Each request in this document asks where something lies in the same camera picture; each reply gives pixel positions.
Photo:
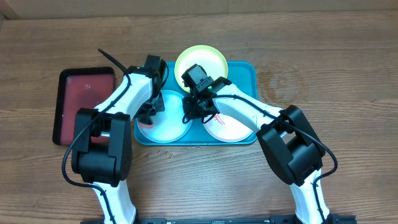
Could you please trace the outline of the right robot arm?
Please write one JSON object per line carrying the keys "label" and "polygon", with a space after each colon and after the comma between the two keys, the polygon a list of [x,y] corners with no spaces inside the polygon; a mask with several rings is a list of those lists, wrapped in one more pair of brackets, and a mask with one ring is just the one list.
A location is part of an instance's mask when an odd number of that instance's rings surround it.
{"label": "right robot arm", "polygon": [[223,114],[257,136],[269,167],[294,197],[295,216],[301,223],[326,223],[330,211],[320,181],[322,158],[330,150],[321,143],[304,113],[296,106],[269,106],[245,94],[232,81],[208,76],[194,64],[182,75],[190,96],[183,99],[183,122]]}

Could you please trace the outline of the light blue plate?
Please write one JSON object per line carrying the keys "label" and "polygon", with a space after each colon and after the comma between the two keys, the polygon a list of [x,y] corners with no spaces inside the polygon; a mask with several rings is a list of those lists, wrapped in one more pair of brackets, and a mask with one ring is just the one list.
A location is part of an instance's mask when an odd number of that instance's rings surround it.
{"label": "light blue plate", "polygon": [[168,144],[182,138],[192,124],[182,122],[183,95],[172,90],[162,90],[165,110],[151,116],[154,126],[143,128],[138,122],[134,124],[134,137],[142,144]]}

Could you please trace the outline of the orange and green sponge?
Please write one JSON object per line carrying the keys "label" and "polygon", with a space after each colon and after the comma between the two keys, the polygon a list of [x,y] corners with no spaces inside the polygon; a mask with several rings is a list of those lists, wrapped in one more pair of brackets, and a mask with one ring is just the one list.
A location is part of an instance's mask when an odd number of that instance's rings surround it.
{"label": "orange and green sponge", "polygon": [[145,124],[141,122],[137,122],[137,125],[142,129],[152,129],[154,127],[154,123],[152,124]]}

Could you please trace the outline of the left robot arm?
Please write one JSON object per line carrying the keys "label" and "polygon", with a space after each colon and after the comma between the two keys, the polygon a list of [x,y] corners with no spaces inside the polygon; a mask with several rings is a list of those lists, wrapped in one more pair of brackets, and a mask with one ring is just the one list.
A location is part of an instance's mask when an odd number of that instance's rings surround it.
{"label": "left robot arm", "polygon": [[148,55],[143,66],[128,68],[109,54],[105,57],[121,69],[123,80],[108,99],[76,113],[73,141],[63,160],[72,160],[72,171],[83,181],[72,181],[65,164],[62,174],[69,184],[95,191],[102,223],[137,223],[126,182],[132,164],[131,123],[136,119],[151,126],[151,117],[165,110],[161,89],[169,71],[160,56]]}

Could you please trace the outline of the yellow-green plate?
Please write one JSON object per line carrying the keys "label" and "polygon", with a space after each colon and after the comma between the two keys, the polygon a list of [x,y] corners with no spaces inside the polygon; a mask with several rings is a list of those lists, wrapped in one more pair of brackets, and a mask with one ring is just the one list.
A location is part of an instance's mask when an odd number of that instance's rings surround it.
{"label": "yellow-green plate", "polygon": [[194,45],[185,49],[178,56],[174,68],[177,84],[187,93],[190,90],[184,86],[182,75],[194,64],[200,65],[206,74],[214,80],[218,77],[228,77],[228,64],[219,50],[208,45]]}

